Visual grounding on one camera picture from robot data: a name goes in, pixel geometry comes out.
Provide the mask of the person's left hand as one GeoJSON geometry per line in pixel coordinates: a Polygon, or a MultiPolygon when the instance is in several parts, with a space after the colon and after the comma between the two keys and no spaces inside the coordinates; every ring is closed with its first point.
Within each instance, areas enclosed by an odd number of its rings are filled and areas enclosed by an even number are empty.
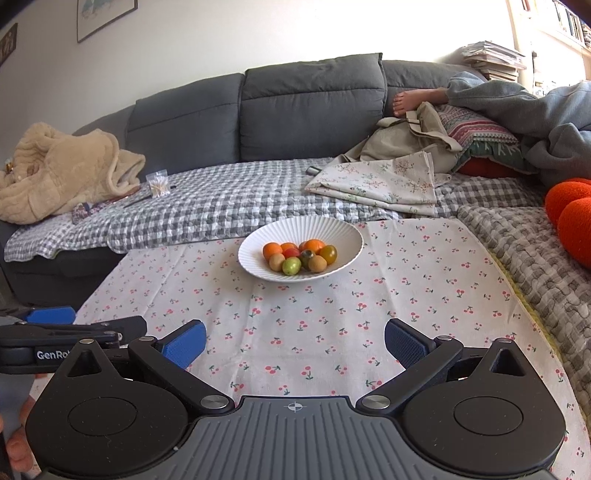
{"type": "Polygon", "coordinates": [[[25,425],[36,400],[33,375],[1,374],[1,478],[25,479],[35,471],[25,425]]]}

